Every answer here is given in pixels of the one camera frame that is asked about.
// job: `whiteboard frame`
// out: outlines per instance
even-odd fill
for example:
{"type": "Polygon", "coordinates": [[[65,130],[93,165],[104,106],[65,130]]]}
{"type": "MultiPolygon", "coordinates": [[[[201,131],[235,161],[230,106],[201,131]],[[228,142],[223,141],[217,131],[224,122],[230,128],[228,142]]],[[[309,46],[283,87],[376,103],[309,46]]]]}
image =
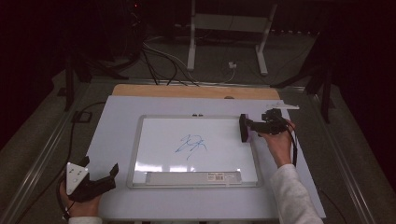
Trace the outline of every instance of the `whiteboard frame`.
{"type": "Polygon", "coordinates": [[[137,161],[138,149],[140,145],[140,138],[143,130],[143,123],[145,119],[237,119],[237,116],[202,116],[202,115],[192,115],[192,116],[169,116],[169,115],[142,115],[139,118],[137,129],[135,133],[135,141],[132,152],[132,158],[130,162],[130,169],[127,176],[127,187],[129,189],[231,189],[231,188],[255,188],[261,187],[263,183],[262,172],[258,160],[258,155],[256,148],[253,144],[249,144],[251,149],[252,158],[254,162],[255,174],[257,176],[257,182],[242,182],[240,184],[230,184],[230,183],[218,183],[218,184],[198,184],[198,185],[148,185],[144,183],[134,183],[134,169],[137,161]]]}

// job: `floor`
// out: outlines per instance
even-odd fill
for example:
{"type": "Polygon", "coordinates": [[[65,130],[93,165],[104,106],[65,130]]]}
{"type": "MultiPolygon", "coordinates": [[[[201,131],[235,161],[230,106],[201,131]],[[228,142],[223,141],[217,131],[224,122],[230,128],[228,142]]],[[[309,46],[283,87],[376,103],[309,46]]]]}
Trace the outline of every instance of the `floor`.
{"type": "MultiPolygon", "coordinates": [[[[155,84],[157,81],[158,84],[166,85],[174,75],[175,67],[163,56],[156,56],[155,52],[166,53],[179,64],[181,69],[177,70],[177,75],[170,82],[172,85],[193,85],[191,82],[193,80],[198,85],[268,88],[271,84],[298,74],[315,42],[315,37],[270,35],[264,49],[264,58],[269,71],[267,76],[260,75],[255,59],[254,45],[258,40],[260,40],[259,35],[248,36],[238,41],[210,38],[210,36],[206,39],[200,38],[197,42],[195,70],[188,73],[183,63],[187,61],[189,38],[179,36],[169,40],[161,36],[152,36],[144,45],[148,60],[142,55],[141,60],[120,71],[122,76],[129,78],[128,80],[114,80],[93,69],[94,76],[91,83],[76,81],[76,102],[71,111],[105,101],[118,83],[155,84]],[[148,62],[152,65],[151,69],[148,67],[148,62]],[[229,62],[236,63],[236,68],[229,68],[229,62]],[[152,68],[157,72],[156,81],[150,73],[150,70],[153,72],[152,68]]],[[[381,173],[339,90],[336,86],[332,86],[331,123],[325,124],[316,116],[320,95],[317,97],[303,92],[308,80],[309,78],[305,78],[295,82],[285,90],[279,90],[279,94],[285,103],[307,108],[290,111],[290,117],[300,128],[299,141],[312,176],[320,188],[320,199],[328,216],[324,222],[394,222],[396,196],[381,173]],[[342,149],[342,156],[337,148],[342,149]],[[359,197],[352,195],[351,192],[361,195],[364,200],[355,201],[359,197]]],[[[23,200],[14,202],[20,205],[20,208],[14,211],[15,217],[21,217],[26,205],[32,205],[26,210],[20,223],[64,223],[56,205],[54,185],[43,191],[51,179],[56,177],[60,169],[59,165],[66,157],[72,130],[72,125],[68,122],[71,114],[64,112],[65,99],[57,96],[58,90],[64,87],[64,72],[56,76],[53,81],[54,91],[0,152],[1,216],[7,214],[7,206],[17,197],[16,195],[21,193],[19,187],[22,186],[22,181],[32,173],[37,176],[31,182],[35,187],[29,188],[26,195],[20,197],[23,200]],[[48,161],[42,164],[43,170],[32,171],[33,165],[39,162],[35,159],[43,148],[51,147],[53,151],[48,155],[48,161]]],[[[74,130],[71,161],[76,161],[85,155],[102,110],[102,105],[93,106],[92,121],[78,125],[74,130]]],[[[255,220],[255,223],[278,223],[278,221],[255,220]]]]}

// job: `white table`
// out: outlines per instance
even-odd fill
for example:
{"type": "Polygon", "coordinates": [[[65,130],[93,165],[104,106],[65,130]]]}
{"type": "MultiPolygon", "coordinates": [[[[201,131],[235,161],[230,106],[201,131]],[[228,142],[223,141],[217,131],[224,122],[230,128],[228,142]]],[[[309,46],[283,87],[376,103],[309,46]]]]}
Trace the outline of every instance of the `white table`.
{"type": "MultiPolygon", "coordinates": [[[[199,89],[209,92],[211,89],[199,89]]],[[[238,189],[129,189],[126,186],[134,137],[141,115],[232,115],[248,114],[260,120],[268,104],[279,100],[226,100],[179,97],[108,97],[106,107],[88,150],[91,179],[108,175],[115,163],[120,172],[117,187],[103,196],[99,209],[105,219],[128,220],[256,220],[278,218],[276,201],[269,185],[276,165],[263,139],[255,137],[263,184],[238,189]]],[[[282,111],[288,118],[286,110],[282,111]]],[[[304,154],[299,148],[297,171],[310,192],[318,213],[325,217],[304,154]]]]}

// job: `blue marker drawing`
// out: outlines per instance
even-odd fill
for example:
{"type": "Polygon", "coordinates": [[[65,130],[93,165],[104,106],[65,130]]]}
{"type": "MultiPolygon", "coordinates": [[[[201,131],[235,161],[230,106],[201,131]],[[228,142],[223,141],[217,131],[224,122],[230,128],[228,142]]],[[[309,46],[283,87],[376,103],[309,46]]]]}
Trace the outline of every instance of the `blue marker drawing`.
{"type": "Polygon", "coordinates": [[[190,156],[196,152],[200,147],[204,147],[205,150],[207,150],[205,144],[203,144],[204,140],[202,139],[201,135],[191,135],[188,134],[187,136],[183,137],[180,139],[181,142],[184,142],[181,147],[179,147],[176,152],[181,152],[181,151],[189,151],[190,155],[187,157],[187,160],[190,158],[190,156]]]}

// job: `dark background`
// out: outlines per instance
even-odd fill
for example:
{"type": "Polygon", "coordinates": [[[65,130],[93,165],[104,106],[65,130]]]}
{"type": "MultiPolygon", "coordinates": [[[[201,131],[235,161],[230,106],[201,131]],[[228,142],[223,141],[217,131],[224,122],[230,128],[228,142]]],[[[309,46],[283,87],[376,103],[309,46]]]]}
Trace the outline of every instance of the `dark background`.
{"type": "MultiPolygon", "coordinates": [[[[189,1],[174,0],[141,1],[144,20],[159,35],[172,37],[173,24],[189,22],[189,1]]],[[[111,55],[111,38],[100,20],[94,5],[86,9],[76,7],[77,1],[5,1],[0,3],[0,85],[1,85],[1,131],[0,147],[19,129],[35,111],[40,102],[52,91],[51,78],[64,69],[64,48],[61,37],[67,18],[78,18],[97,24],[96,30],[87,31],[95,38],[103,54],[111,55]]],[[[395,108],[396,77],[394,73],[395,8],[388,2],[312,2],[288,7],[284,3],[278,9],[273,27],[307,32],[320,31],[318,40],[307,57],[313,62],[317,57],[329,56],[332,60],[333,84],[341,93],[353,116],[359,123],[372,151],[381,165],[389,183],[396,189],[395,146],[392,141],[395,127],[392,109],[395,108]],[[324,18],[315,15],[326,15],[324,18]],[[317,27],[309,21],[320,21],[317,27]],[[299,23],[295,18],[302,18],[299,23]]],[[[210,5],[201,6],[211,10],[210,5]]],[[[223,13],[250,13],[243,9],[227,8],[223,13]]]]}

